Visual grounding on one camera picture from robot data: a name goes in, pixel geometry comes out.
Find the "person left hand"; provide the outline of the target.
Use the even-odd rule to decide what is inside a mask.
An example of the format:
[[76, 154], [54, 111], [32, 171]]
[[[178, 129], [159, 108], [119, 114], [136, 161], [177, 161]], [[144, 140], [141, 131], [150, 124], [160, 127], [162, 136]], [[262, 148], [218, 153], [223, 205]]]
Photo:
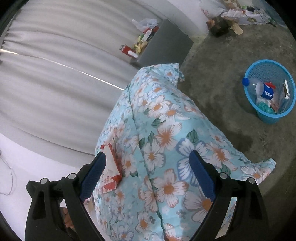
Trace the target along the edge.
[[71, 217], [69, 215], [68, 209], [66, 207], [60, 207], [62, 212], [63, 220], [67, 228], [75, 230]]

